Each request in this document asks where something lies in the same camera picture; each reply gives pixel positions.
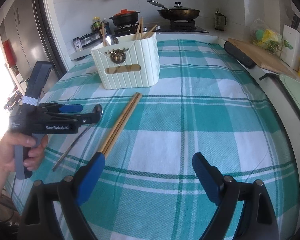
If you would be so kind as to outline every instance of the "spoon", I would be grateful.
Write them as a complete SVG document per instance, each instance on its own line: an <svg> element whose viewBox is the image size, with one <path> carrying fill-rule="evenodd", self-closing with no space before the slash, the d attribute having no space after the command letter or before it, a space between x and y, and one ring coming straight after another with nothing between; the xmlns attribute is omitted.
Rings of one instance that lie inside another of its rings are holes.
<svg viewBox="0 0 300 240"><path fill-rule="evenodd" d="M154 6L158 6L158 7L161 7L161 8L166 9L167 11L170 11L170 10L169 10L167 7L165 7L163 4L158 3L158 2L156 2L156 1L148 0L147 2L150 3L150 4L152 4L152 5L154 5Z"/></svg>
<svg viewBox="0 0 300 240"><path fill-rule="evenodd" d="M107 46L111 46L111 45L118 44L118 43L119 43L119 41L118 41L118 39L115 36L108 35L106 37L106 44L107 44Z"/></svg>

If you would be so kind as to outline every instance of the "table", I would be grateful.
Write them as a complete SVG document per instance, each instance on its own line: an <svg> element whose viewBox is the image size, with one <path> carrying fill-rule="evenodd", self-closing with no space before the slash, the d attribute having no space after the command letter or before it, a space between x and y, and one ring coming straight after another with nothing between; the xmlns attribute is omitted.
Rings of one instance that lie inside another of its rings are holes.
<svg viewBox="0 0 300 240"><path fill-rule="evenodd" d="M72 68L45 95L43 102L82 104L83 113L99 103L104 115L56 172L52 166L76 135L49 136L39 170L16 181L17 209L22 211L34 180L60 181L85 165L138 91L143 97L81 207L98 239L199 239L216 206L192 169L195 152L238 181L262 179L281 239L287 239L298 218L298 172L284 127L264 92L218 44L170 40L158 42L158 50L160 79L152 87L105 90L91 60ZM13 178L6 185L10 191ZM71 239L60 206L55 207L65 238ZM230 239L241 209L239 203Z"/></svg>

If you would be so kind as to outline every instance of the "utensil holder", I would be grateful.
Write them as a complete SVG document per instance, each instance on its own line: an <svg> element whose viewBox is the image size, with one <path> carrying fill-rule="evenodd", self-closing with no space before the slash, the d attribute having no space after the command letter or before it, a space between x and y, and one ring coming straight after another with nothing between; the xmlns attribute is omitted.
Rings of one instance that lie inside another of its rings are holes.
<svg viewBox="0 0 300 240"><path fill-rule="evenodd" d="M150 87L158 82L160 65L155 32L146 39L135 41L135 37L121 36L119 44L99 44L91 49L105 89Z"/></svg>

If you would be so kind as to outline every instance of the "finger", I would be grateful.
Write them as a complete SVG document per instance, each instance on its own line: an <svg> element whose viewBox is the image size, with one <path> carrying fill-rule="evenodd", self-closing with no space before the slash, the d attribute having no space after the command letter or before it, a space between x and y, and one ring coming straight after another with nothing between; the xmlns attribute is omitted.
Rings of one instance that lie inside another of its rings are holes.
<svg viewBox="0 0 300 240"><path fill-rule="evenodd" d="M38 146L37 148L33 148L28 152L28 156L30 158L38 157L38 156L43 156L44 155L44 149L41 146Z"/></svg>
<svg viewBox="0 0 300 240"><path fill-rule="evenodd" d="M22 145L25 147L32 147L35 145L34 138L22 133L7 132L2 139L3 143L7 143L9 145Z"/></svg>
<svg viewBox="0 0 300 240"><path fill-rule="evenodd" d="M34 166L31 166L31 167L28 167L28 171L36 171L40 166L40 163L38 165L34 165Z"/></svg>
<svg viewBox="0 0 300 240"><path fill-rule="evenodd" d="M41 140L41 146L45 148L48 145L48 141L49 141L48 135L43 136Z"/></svg>
<svg viewBox="0 0 300 240"><path fill-rule="evenodd" d="M23 161L25 167L39 167L43 160L43 156L38 156L34 158L27 158Z"/></svg>

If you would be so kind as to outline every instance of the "wooden chopstick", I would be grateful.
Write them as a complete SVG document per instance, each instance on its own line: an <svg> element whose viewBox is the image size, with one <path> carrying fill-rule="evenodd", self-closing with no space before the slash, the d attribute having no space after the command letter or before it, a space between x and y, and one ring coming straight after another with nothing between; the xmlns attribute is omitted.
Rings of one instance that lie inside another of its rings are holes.
<svg viewBox="0 0 300 240"><path fill-rule="evenodd" d="M103 38L103 46L106 47L107 44L106 44L106 38L105 38L105 25L104 25L104 23L102 23L102 31L101 31L101 34L102 34L102 38Z"/></svg>
<svg viewBox="0 0 300 240"><path fill-rule="evenodd" d="M139 34L139 31L140 31L140 26L141 26L141 20L140 20L140 22L139 22L139 24L138 24L136 37L135 37L135 39L134 39L135 41L138 39L138 34Z"/></svg>
<svg viewBox="0 0 300 240"><path fill-rule="evenodd" d="M150 35L150 33L157 27L157 24L155 26L153 26L148 32L147 34L143 37L143 39L145 39L146 37L148 37Z"/></svg>
<svg viewBox="0 0 300 240"><path fill-rule="evenodd" d="M140 40L142 40L142 33L143 33L143 18L141 18L140 24L141 24L141 27L140 27Z"/></svg>
<svg viewBox="0 0 300 240"><path fill-rule="evenodd" d="M127 104L127 106L125 107L125 109L122 111L122 113L120 114L119 118L115 122L114 126L110 130L108 136L103 141L103 144L101 145L101 147L99 147L98 152L102 152L103 154L105 154L105 148L106 148L106 146L108 145L109 141L113 139L115 131L118 130L117 127L119 126L120 122L124 118L124 115L129 111L131 105L133 104L133 102L137 98L138 94L139 94L138 92L134 94L134 96L131 98L130 102Z"/></svg>
<svg viewBox="0 0 300 240"><path fill-rule="evenodd" d="M137 98L135 98L133 100L132 105L130 106L129 110L125 113L124 117L122 118L122 120L120 121L119 127L116 128L116 131L114 133L113 139L111 141L109 141L109 144L105 147L105 158L108 157L108 155L110 154L112 147L114 146L114 144L116 143L118 137L120 136L123 128L125 127L127 121L129 120L130 116L132 115L134 109L136 108L140 98L142 97L142 94L138 93Z"/></svg>

